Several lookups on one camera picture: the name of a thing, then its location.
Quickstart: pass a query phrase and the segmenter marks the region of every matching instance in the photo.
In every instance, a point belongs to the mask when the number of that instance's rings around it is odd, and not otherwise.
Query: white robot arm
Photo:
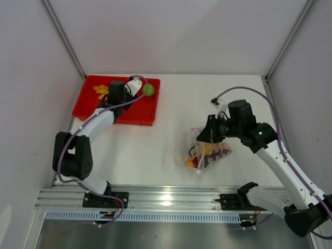
[[[256,122],[246,100],[228,104],[230,118],[226,116],[225,104],[218,99],[213,99],[211,103],[217,109],[217,115],[208,116],[206,126],[197,140],[219,143],[226,137],[239,138],[243,145],[249,147],[271,168],[290,196],[279,196],[258,184],[250,183],[244,189],[251,205],[262,207],[285,219],[290,229],[301,237],[331,217],[332,195],[325,195],[305,175],[270,125]]]
[[[123,109],[128,109],[127,103],[137,99],[137,93],[142,87],[138,77],[129,78],[125,84],[113,81],[109,85],[107,102],[102,102],[94,113],[87,119],[84,127],[69,133],[59,132],[56,137],[53,155],[53,169],[58,172],[61,153],[65,151],[61,160],[61,174],[70,177],[80,186],[98,195],[111,195],[110,183],[101,179],[93,170],[90,145],[108,126],[116,121]],[[68,148],[66,143],[73,136]]]

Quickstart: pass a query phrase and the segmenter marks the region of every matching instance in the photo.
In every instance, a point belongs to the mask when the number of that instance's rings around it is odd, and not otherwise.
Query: tennis ball
[[[143,86],[142,92],[145,93],[147,89],[147,84],[145,84]],[[155,87],[151,84],[149,84],[149,89],[147,90],[147,93],[145,94],[145,96],[147,97],[152,97],[153,95],[155,95]]]

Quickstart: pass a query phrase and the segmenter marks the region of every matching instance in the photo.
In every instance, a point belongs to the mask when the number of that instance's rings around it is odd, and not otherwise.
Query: white wall
[[[1,248],[14,249],[50,184],[54,138],[81,83],[39,1],[0,2],[0,41],[0,210],[12,205]]]
[[[51,0],[87,73],[266,75],[307,0]]]
[[[326,193],[332,193],[331,13],[331,1],[318,1],[271,83],[290,150]],[[328,222],[325,235],[331,231]]]

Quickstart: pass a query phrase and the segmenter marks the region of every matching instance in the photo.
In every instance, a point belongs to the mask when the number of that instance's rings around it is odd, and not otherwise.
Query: plastic bag
[[[226,143],[210,144],[198,142],[196,138],[200,132],[200,129],[192,129],[184,134],[173,154],[175,164],[191,167],[198,174],[205,172],[215,162],[225,158],[232,152]]]

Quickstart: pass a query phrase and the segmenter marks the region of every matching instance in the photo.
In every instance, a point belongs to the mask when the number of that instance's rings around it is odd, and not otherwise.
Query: white table
[[[156,120],[152,127],[116,124],[92,144],[93,169],[111,184],[161,186],[281,186],[269,167],[238,139],[226,139],[233,153],[198,175],[173,162],[173,152],[184,133],[204,127],[215,109],[210,100],[234,86],[247,86],[264,93],[260,76],[239,75],[144,75],[161,80]],[[246,99],[258,122],[274,127],[270,108],[260,96],[233,90],[227,102]],[[73,128],[82,124],[75,119]]]

